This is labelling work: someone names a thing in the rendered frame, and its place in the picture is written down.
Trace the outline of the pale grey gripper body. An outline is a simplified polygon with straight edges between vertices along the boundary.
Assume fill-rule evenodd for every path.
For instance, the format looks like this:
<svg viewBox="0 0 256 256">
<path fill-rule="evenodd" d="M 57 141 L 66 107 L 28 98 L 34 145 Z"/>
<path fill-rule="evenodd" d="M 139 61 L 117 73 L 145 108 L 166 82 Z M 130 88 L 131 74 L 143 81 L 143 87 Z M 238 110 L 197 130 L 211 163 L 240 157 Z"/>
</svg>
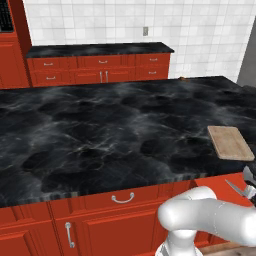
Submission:
<svg viewBox="0 0 256 256">
<path fill-rule="evenodd" d="M 248 166 L 243 169 L 243 179 L 246 183 L 245 194 L 252 204 L 256 204 L 256 174 Z"/>
</svg>

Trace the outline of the red drawer front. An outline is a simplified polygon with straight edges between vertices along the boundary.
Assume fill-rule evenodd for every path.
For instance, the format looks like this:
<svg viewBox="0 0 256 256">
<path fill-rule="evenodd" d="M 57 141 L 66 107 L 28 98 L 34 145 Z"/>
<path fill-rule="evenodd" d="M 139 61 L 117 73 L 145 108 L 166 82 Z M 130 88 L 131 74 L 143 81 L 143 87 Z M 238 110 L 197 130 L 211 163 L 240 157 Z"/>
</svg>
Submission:
<svg viewBox="0 0 256 256">
<path fill-rule="evenodd" d="M 130 198 L 131 192 L 135 193 L 135 197 L 129 203 L 117 204 L 111 200 L 112 195 L 115 195 L 118 200 L 127 200 Z M 136 203 L 144 203 L 146 201 L 155 200 L 157 198 L 158 186 L 153 185 L 83 196 L 81 197 L 80 206 L 86 210 L 96 210 L 103 208 L 130 206 Z"/>
<path fill-rule="evenodd" d="M 241 172 L 227 175 L 219 175 L 214 177 L 195 179 L 197 186 L 207 186 L 211 188 L 217 196 L 218 200 L 231 202 L 241 206 L 252 207 L 253 204 L 247 199 L 240 196 L 228 183 L 232 182 L 239 189 L 244 190 L 246 183 L 243 180 Z"/>
<path fill-rule="evenodd" d="M 0 227 L 50 219 L 46 202 L 0 208 Z"/>
</svg>

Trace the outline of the wooden cutting board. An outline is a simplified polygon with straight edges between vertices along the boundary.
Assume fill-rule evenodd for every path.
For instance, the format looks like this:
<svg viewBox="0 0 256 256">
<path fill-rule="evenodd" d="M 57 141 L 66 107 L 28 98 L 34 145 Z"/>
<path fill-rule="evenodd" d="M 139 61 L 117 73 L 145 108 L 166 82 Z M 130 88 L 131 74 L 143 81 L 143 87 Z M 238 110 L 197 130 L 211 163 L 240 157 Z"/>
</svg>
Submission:
<svg viewBox="0 0 256 256">
<path fill-rule="evenodd" d="M 236 127 L 208 126 L 209 136 L 220 159 L 253 161 L 255 156 Z"/>
</svg>

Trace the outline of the grey fridge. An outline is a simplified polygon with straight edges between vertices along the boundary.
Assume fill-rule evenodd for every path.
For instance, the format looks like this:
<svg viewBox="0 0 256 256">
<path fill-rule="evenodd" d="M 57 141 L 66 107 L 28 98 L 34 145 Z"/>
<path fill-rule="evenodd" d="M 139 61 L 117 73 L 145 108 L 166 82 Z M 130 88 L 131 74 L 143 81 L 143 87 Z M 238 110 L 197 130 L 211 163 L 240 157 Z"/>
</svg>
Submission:
<svg viewBox="0 0 256 256">
<path fill-rule="evenodd" d="M 240 86 L 256 87 L 256 17 L 237 79 Z"/>
</svg>

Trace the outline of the red cupboard door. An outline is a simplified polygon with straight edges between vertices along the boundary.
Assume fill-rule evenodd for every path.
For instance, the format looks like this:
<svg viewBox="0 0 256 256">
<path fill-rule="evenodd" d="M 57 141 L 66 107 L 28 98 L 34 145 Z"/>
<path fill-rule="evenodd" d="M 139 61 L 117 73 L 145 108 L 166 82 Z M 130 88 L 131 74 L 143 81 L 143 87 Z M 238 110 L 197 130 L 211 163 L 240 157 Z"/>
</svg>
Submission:
<svg viewBox="0 0 256 256">
<path fill-rule="evenodd" d="M 61 256 L 52 222 L 0 228 L 0 256 Z"/>
<path fill-rule="evenodd" d="M 64 256 L 153 256 L 167 232 L 160 227 L 160 203 L 83 213 L 56 220 Z M 71 223 L 68 243 L 65 223 Z"/>
</svg>

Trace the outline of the red cupboard run, black worktop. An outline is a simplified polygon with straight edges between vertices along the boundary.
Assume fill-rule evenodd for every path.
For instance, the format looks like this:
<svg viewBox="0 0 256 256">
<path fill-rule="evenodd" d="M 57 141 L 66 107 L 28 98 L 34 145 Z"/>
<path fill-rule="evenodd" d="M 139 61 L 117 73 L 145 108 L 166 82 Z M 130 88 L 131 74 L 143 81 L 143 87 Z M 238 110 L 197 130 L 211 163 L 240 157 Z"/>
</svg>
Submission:
<svg viewBox="0 0 256 256">
<path fill-rule="evenodd" d="M 33 46 L 33 87 L 161 80 L 174 50 L 162 42 Z"/>
</svg>

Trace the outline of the red tall cabinet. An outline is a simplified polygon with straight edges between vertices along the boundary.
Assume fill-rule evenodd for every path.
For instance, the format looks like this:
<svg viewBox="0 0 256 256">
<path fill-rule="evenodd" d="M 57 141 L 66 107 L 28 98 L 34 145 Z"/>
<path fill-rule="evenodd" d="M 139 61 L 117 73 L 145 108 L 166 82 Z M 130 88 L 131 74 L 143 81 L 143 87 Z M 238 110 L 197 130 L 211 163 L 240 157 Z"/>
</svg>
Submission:
<svg viewBox="0 0 256 256">
<path fill-rule="evenodd" d="M 7 0 L 14 31 L 0 32 L 0 89 L 29 88 L 26 54 L 32 43 L 22 0 Z"/>
</svg>

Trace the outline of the black built-in oven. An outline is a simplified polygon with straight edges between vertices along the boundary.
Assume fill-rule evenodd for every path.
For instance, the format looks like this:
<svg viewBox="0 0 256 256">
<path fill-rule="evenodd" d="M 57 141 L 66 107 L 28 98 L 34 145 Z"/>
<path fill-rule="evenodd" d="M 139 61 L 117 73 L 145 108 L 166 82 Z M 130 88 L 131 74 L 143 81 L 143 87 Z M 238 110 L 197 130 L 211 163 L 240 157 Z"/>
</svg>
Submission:
<svg viewBox="0 0 256 256">
<path fill-rule="evenodd" d="M 7 0 L 0 0 L 0 32 L 11 33 L 14 31 L 13 22 Z"/>
</svg>

